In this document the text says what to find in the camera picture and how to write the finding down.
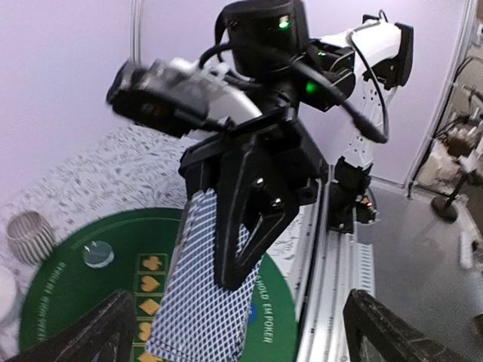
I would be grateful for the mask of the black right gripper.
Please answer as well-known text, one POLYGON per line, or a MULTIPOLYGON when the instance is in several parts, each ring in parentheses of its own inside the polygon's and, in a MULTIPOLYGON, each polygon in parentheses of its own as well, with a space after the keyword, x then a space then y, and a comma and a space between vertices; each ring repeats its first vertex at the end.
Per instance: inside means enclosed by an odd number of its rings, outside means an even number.
POLYGON ((328 163, 297 113, 282 107, 189 147, 179 173, 189 198, 217 193, 215 280, 237 290, 299 208, 315 203, 328 163))

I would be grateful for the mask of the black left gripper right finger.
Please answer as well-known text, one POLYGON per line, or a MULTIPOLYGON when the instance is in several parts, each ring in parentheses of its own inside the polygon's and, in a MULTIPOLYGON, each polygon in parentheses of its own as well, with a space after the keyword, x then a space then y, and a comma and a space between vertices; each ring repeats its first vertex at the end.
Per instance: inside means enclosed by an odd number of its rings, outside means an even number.
POLYGON ((365 290, 349 292, 343 308, 351 361, 465 361, 430 339, 365 290))

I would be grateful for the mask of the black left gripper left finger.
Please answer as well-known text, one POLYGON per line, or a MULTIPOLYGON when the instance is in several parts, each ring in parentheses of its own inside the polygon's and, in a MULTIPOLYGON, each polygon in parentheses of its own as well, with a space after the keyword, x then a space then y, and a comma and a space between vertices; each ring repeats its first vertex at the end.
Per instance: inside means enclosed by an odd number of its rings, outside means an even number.
POLYGON ((129 361, 136 332, 134 296, 117 289, 76 322, 8 361, 129 361))

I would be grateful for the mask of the clear acrylic dealer button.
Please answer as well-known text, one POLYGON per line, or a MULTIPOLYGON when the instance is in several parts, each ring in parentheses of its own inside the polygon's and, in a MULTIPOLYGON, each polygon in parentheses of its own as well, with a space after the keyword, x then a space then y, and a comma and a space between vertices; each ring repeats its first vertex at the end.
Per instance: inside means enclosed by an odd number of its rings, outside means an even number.
POLYGON ((105 268, 114 258, 113 248, 105 241, 91 241, 82 251, 84 264, 90 268, 105 268))

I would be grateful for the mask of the grey playing card deck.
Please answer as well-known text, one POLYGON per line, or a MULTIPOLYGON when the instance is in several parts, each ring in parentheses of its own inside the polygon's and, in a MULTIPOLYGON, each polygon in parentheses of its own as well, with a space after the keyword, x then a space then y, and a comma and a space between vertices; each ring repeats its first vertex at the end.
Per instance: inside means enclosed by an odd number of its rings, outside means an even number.
POLYGON ((260 268, 237 290, 214 280, 217 195, 196 192, 186 217, 146 351, 168 361, 237 361, 245 347, 248 317, 260 268))

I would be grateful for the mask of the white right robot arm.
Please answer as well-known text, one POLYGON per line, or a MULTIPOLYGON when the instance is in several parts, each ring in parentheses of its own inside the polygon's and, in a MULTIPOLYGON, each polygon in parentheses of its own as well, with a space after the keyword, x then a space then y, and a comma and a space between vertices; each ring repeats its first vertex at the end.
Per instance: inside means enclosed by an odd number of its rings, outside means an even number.
POLYGON ((389 126, 356 110, 348 101, 355 87, 355 62, 362 54, 353 42, 325 44, 309 37, 300 1, 240 1, 220 12, 211 57, 231 51, 237 87, 260 110, 236 124, 229 116, 215 124, 208 94, 186 86, 183 108, 175 115, 187 130, 206 130, 207 140, 182 157, 180 173, 190 195, 214 190, 217 219, 214 280, 237 290, 275 239, 313 204, 328 166, 298 118, 300 104, 320 111, 341 106, 359 133, 374 143, 389 139, 389 126))

